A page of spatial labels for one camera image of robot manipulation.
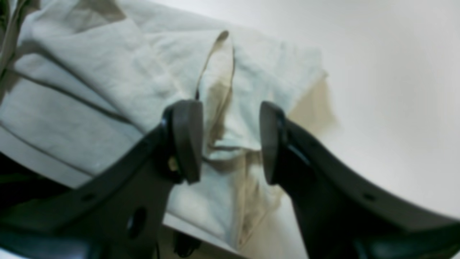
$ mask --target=hole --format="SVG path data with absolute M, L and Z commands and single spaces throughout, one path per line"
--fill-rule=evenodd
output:
M 376 201 L 377 200 L 377 198 L 372 194 L 363 194 L 362 196 L 368 201 Z
M 84 202 L 90 201 L 90 200 L 93 200 L 95 197 L 96 195 L 94 193 L 88 193 L 82 196 L 81 201 L 84 201 Z
M 137 208 L 134 214 L 129 217 L 126 229 L 128 236 L 131 239 L 136 238 L 144 229 L 145 221 L 147 220 L 147 210 L 144 207 Z

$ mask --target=white fabric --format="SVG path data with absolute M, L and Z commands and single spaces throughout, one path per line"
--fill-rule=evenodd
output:
M 16 48 L 4 48 L 0 60 L 0 125 L 94 177 L 155 127 L 167 105 L 198 96 L 201 182 L 177 186 L 167 211 L 244 245 L 281 194 L 263 178 L 260 103 L 291 110 L 324 76 L 319 52 L 139 0 L 48 0 L 23 12 L 20 32 L 7 33 Z M 86 180 L 43 168 L 32 169 L 72 187 Z

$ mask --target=towel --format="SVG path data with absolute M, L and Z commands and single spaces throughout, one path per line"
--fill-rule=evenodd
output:
M 263 176 L 260 103 L 288 112 L 325 75 L 315 48 L 143 0 L 20 0 L 0 71 L 0 137 L 14 138 L 0 151 L 73 188 L 167 105 L 203 102 L 201 181 L 176 186 L 167 213 L 237 250 L 282 195 Z M 20 158 L 12 143 L 60 166 Z

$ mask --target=folded fabric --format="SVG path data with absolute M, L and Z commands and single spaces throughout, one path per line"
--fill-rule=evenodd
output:
M 10 20 L 10 3 L 8 1 L 0 1 L 0 48 L 5 38 L 6 27 Z
M 175 187 L 167 211 L 244 245 L 282 193 L 263 178 L 260 103 L 291 110 L 324 76 L 319 51 L 141 0 L 22 3 L 10 23 L 20 30 L 8 28 L 2 48 L 0 125 L 90 177 L 32 169 L 77 187 L 152 130 L 167 105 L 199 99 L 201 182 Z

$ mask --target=white sheet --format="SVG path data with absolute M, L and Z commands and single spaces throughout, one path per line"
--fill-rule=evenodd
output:
M 77 187 L 151 130 L 167 105 L 198 92 L 201 182 L 177 186 L 167 210 L 242 247 L 281 195 L 263 180 L 259 105 L 291 110 L 324 77 L 318 50 L 144 1 L 49 0 L 24 12 L 17 48 L 2 52 L 0 124 L 22 148 L 88 177 L 30 163 L 14 146 L 1 151 Z

